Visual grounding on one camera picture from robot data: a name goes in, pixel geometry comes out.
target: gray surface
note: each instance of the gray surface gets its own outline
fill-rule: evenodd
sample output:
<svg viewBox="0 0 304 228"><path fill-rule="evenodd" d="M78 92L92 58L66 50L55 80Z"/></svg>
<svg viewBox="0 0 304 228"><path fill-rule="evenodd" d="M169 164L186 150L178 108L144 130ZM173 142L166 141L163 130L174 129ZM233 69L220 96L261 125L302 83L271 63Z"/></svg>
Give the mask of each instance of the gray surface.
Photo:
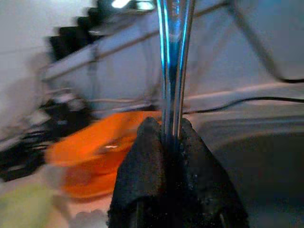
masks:
<svg viewBox="0 0 304 228"><path fill-rule="evenodd" d="M246 119L197 126L240 194L251 228L304 226L303 120Z"/></svg>
<svg viewBox="0 0 304 228"><path fill-rule="evenodd" d="M69 228L106 228L107 216L101 210L94 210L90 213L79 212L69 222Z"/></svg>

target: green object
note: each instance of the green object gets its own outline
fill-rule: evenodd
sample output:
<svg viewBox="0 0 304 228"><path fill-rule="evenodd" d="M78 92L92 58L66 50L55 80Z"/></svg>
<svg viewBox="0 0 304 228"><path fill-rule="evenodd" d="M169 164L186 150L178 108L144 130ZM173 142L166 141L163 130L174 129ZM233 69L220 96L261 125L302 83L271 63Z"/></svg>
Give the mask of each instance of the green object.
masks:
<svg viewBox="0 0 304 228"><path fill-rule="evenodd" d="M48 222L52 191L31 184L0 197L1 228L43 228Z"/></svg>

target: black cable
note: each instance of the black cable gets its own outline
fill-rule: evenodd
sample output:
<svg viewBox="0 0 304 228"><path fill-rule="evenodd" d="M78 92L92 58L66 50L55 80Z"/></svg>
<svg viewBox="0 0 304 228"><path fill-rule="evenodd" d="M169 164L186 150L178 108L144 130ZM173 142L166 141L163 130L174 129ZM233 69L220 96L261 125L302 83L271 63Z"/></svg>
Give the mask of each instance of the black cable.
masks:
<svg viewBox="0 0 304 228"><path fill-rule="evenodd" d="M98 84L98 60L99 60L99 48L101 44L101 40L97 40L94 43L91 44L91 61L88 66L88 72L87 75L89 76L89 79L91 80L92 84L92 93L91 93L91 99L94 99L96 94L99 94L100 86Z"/></svg>
<svg viewBox="0 0 304 228"><path fill-rule="evenodd" d="M284 78L283 74L280 72L279 67L275 63L273 57L267 51L267 49L263 46L262 42L260 41L257 34L254 30L250 27L249 23L246 21L244 15L237 9L235 5L235 1L229 0L228 1L227 10L231 14L234 19L234 22L238 26L238 28L243 32L244 36L246 37L247 41L253 48L254 52L256 53L257 57L260 59L266 70L270 73L272 77L277 79L280 82L284 83L304 83L304 78L300 79L289 79Z"/></svg>
<svg viewBox="0 0 304 228"><path fill-rule="evenodd" d="M21 141L26 150L42 152L51 145L51 142L55 141L55 138L50 130L45 129L29 132L21 139Z"/></svg>
<svg viewBox="0 0 304 228"><path fill-rule="evenodd" d="M298 99L298 98L276 97L276 96L250 97L250 98L245 98L245 99L240 99L240 100L232 101L232 102L230 102L228 104L225 104L223 106L220 106L220 107L215 107L215 108L205 109L205 110L183 112L183 114L218 112L218 111L222 111L224 109L230 108L232 106L235 106L235 105L243 103L243 102L247 102L247 101L262 101L262 100L304 103L304 99Z"/></svg>

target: orange plastic container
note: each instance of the orange plastic container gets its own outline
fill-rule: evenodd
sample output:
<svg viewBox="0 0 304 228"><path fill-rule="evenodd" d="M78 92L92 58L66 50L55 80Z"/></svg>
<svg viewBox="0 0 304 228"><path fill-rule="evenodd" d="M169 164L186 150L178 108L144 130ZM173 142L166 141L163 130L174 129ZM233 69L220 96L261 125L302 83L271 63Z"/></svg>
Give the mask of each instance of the orange plastic container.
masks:
<svg viewBox="0 0 304 228"><path fill-rule="evenodd" d="M62 190L72 197L87 198L114 190L117 169L129 152L141 122L160 119L160 112L117 113L52 145L46 160L68 167Z"/></svg>

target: white wall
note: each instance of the white wall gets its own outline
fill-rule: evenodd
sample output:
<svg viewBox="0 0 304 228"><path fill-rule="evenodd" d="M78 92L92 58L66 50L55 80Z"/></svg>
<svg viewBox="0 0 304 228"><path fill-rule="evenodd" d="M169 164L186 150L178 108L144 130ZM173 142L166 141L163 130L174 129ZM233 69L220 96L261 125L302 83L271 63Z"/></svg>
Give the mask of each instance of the white wall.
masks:
<svg viewBox="0 0 304 228"><path fill-rule="evenodd" d="M219 0L198 0L196 10L216 2ZM302 0L243 0L241 5L252 27L289 78L303 77L303 4ZM72 25L72 18L83 15L84 7L90 5L90 0L0 1L0 28L3 28L0 35L0 126L31 110L36 102L35 76L38 69L48 63L44 37L54 35L55 26ZM109 51L157 26L157 14L148 15L119 34L102 40L99 51L101 54ZM88 48L87 52L75 53L51 67L48 74L89 59ZM86 98L142 95L160 76L159 37L101 59L96 81L87 73L88 66L84 66L50 83L59 87L69 82ZM93 85L97 85L97 90L92 96ZM302 85L278 84L267 73L224 9L194 20L186 105L208 108L244 96L303 96L302 91Z"/></svg>
<svg viewBox="0 0 304 228"><path fill-rule="evenodd" d="M46 36L72 26L91 0L0 1L0 126L35 106L39 69L49 63Z"/></svg>
<svg viewBox="0 0 304 228"><path fill-rule="evenodd" d="M196 11L216 0L198 0ZM304 1L243 0L240 8L286 78L303 78ZM157 14L147 15L134 26L106 38L100 54L132 37L157 28ZM98 63L97 80L88 76L88 66L50 80L54 87L69 82L85 97L136 97L151 88L160 76L159 36L125 48ZM88 59L88 49L51 67L48 76L66 70L76 60ZM303 97L304 86L277 82L265 70L248 41L225 9L194 19L186 77L187 107L211 108L227 101L251 96ZM100 104L104 109L117 104Z"/></svg>

